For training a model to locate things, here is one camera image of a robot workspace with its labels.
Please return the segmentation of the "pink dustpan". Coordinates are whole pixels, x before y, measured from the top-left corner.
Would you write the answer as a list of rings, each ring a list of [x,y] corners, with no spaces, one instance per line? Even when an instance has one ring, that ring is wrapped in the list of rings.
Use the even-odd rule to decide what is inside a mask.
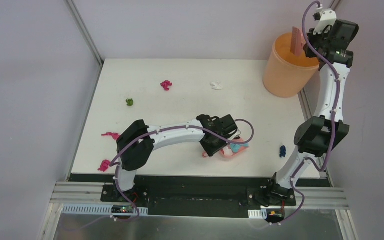
[[[218,152],[223,158],[233,158],[250,147],[248,143],[243,144],[244,140],[241,137],[235,137],[232,141],[234,143],[228,143]]]

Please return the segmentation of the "white paper scrap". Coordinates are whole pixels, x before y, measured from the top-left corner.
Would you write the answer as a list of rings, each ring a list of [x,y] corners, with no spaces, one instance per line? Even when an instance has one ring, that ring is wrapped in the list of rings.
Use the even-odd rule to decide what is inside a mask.
[[[220,91],[224,89],[223,85],[220,82],[211,82],[210,86],[215,91]]]
[[[230,149],[227,149],[227,150],[224,150],[223,151],[223,156],[225,157],[225,158],[230,158],[230,157],[232,157],[234,155],[234,153],[230,150]]]

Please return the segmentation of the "pink hand brush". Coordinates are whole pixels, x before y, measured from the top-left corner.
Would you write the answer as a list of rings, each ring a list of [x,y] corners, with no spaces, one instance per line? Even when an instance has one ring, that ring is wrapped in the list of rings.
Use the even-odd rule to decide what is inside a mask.
[[[305,35],[301,28],[293,27],[291,32],[290,52],[296,57],[299,57],[304,52],[306,45]]]

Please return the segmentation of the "orange plastic bucket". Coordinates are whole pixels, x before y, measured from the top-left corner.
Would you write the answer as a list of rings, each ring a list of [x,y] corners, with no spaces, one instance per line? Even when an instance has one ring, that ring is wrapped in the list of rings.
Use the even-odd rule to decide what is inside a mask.
[[[263,74],[264,87],[280,98],[297,95],[319,69],[317,58],[291,52],[292,36],[288,32],[275,40]]]

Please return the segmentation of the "cyan paper scrap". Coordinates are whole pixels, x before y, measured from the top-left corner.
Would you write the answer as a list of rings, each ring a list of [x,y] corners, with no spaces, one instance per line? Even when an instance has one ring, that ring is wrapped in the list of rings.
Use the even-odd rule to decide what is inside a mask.
[[[241,152],[243,150],[243,148],[246,148],[246,146],[244,146],[243,144],[234,144],[234,143],[231,143],[229,145],[229,148],[230,150],[234,153],[234,154],[238,154],[239,152]]]

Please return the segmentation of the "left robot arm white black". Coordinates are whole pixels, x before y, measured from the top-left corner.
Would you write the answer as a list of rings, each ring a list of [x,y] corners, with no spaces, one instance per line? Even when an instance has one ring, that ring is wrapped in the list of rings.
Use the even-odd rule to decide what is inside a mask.
[[[132,198],[138,169],[158,149],[199,143],[206,155],[212,157],[239,136],[240,130],[231,115],[201,114],[187,122],[167,126],[147,125],[142,119],[136,120],[116,139],[117,155],[110,163],[116,167],[113,195],[123,203]]]

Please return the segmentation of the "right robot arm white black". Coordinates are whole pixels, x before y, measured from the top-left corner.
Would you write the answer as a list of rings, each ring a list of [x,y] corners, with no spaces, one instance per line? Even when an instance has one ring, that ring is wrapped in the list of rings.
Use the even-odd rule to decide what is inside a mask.
[[[335,20],[319,22],[303,36],[306,57],[319,61],[320,90],[314,115],[301,124],[294,136],[294,151],[283,168],[263,186],[261,205],[294,206],[296,183],[303,171],[313,165],[318,172],[326,170],[333,149],[348,135],[350,126],[344,123],[343,95],[346,80],[354,61],[348,46],[359,31],[357,23]]]

